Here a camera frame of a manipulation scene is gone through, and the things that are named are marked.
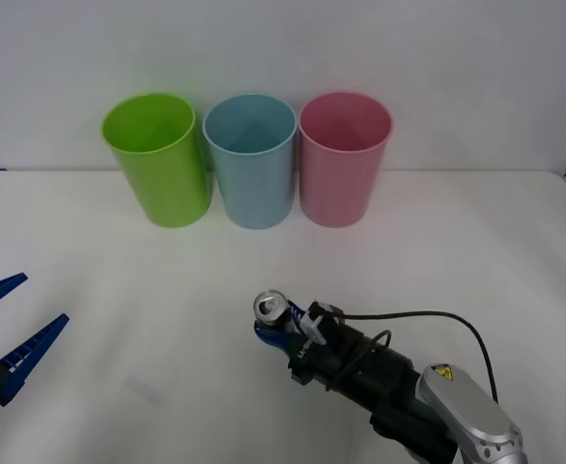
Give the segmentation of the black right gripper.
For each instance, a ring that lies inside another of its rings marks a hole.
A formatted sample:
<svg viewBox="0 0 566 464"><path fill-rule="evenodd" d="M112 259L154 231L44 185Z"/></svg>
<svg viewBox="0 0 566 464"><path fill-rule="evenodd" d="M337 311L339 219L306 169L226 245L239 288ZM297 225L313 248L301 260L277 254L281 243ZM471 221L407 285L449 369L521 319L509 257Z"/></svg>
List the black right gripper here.
<svg viewBox="0 0 566 464"><path fill-rule="evenodd" d="M361 332L336 320L323 320L317 330L325 344L303 335L300 324L305 311L292 300L287 300L286 331L255 322L256 336L268 346L284 353L289 361L292 378L305 386L312 380L329 385L342 368L359 352Z"/></svg>

